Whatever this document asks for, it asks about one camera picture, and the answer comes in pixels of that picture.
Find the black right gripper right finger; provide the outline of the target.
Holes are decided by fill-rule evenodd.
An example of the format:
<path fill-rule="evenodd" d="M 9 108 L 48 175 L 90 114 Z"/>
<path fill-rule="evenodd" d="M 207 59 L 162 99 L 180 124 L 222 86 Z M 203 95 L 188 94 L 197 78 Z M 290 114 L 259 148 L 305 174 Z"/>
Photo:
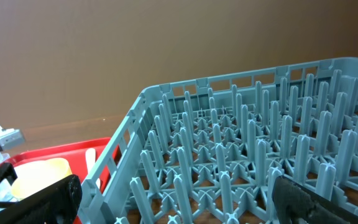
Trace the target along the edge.
<path fill-rule="evenodd" d="M 281 224 L 358 223 L 358 215 L 281 175 L 275 179 L 272 200 Z"/>

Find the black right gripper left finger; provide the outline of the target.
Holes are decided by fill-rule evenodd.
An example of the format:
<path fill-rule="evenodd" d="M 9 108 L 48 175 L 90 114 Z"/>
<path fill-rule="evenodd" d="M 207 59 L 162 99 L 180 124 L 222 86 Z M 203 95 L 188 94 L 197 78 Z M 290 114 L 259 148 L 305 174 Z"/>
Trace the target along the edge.
<path fill-rule="evenodd" d="M 0 224 L 74 223 L 82 199 L 77 175 L 58 182 L 18 202 L 0 202 Z"/>

